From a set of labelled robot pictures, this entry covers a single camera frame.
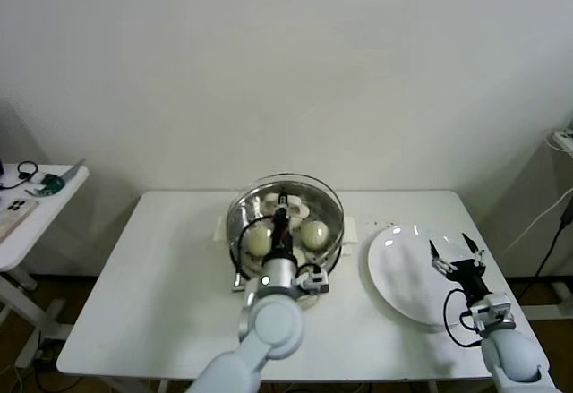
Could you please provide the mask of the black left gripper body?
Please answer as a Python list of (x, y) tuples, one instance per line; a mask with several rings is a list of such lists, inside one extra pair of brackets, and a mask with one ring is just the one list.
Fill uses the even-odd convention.
[(285, 218), (274, 218), (271, 232), (271, 244), (268, 253), (269, 259), (293, 259), (293, 237), (289, 228), (289, 221)]

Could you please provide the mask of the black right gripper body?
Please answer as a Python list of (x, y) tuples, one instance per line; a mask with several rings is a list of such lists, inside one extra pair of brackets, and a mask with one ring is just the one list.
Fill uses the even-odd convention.
[(483, 282), (485, 265), (480, 261), (466, 259), (450, 263), (451, 271), (446, 275), (449, 281), (461, 285), (467, 300), (482, 300), (489, 294)]

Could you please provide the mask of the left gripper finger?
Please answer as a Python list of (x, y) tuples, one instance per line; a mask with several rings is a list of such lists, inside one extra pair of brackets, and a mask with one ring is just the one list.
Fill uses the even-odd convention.
[(280, 192), (278, 194), (276, 209), (273, 213), (274, 221), (288, 221), (290, 219), (288, 194)]

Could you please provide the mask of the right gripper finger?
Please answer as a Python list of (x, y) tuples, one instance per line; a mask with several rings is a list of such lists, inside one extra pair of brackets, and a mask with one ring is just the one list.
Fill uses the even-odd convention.
[(480, 250), (477, 243), (466, 233), (462, 234), (462, 237), (470, 250), (473, 254), (472, 259), (467, 259), (463, 261), (463, 266), (468, 269), (481, 269), (484, 268), (485, 265), (483, 263), (483, 250)]
[(432, 257), (432, 266), (439, 273), (441, 273), (441, 275), (448, 275), (448, 274), (452, 273), (453, 272), (453, 266), (440, 257), (440, 255), (437, 251), (437, 248), (435, 247), (432, 240), (429, 241), (429, 244), (430, 244), (431, 257)]

